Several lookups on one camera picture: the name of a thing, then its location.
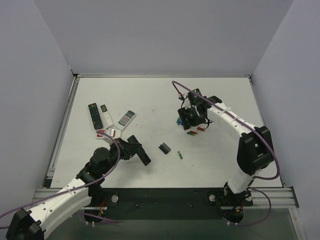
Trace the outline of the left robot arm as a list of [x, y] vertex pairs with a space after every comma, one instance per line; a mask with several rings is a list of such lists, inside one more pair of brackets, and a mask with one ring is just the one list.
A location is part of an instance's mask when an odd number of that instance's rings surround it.
[[101, 183], [120, 160], [138, 156], [144, 165], [151, 159], [134, 135], [127, 140], [116, 138], [109, 148], [99, 147], [83, 169], [59, 192], [33, 203], [32, 208], [18, 209], [6, 232], [8, 240], [45, 240], [65, 220], [88, 205], [103, 199]]

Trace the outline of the black battery cover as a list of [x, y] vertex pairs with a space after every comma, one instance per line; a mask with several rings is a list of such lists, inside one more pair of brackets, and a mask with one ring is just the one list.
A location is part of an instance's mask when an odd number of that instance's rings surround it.
[[167, 155], [168, 153], [171, 152], [171, 148], [170, 148], [166, 143], [162, 143], [158, 148], [159, 148], [165, 155]]

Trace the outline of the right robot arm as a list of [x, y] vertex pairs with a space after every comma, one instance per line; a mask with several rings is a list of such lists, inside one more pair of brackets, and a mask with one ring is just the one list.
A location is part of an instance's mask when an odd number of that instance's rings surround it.
[[185, 131], [193, 127], [207, 129], [215, 123], [238, 143], [237, 170], [223, 187], [224, 200], [238, 203], [249, 197], [249, 187], [261, 170], [274, 161], [270, 130], [257, 127], [236, 115], [216, 96], [203, 96], [198, 88], [180, 94], [182, 101], [177, 113]]

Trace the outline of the green yellow-tip battery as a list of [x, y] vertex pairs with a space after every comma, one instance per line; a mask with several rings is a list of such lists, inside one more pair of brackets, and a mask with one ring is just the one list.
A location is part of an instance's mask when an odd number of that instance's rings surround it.
[[183, 159], [183, 156], [182, 156], [181, 152], [180, 152], [180, 151], [177, 151], [177, 153], [178, 153], [178, 155], [179, 155], [179, 158], [182, 160], [182, 159]]

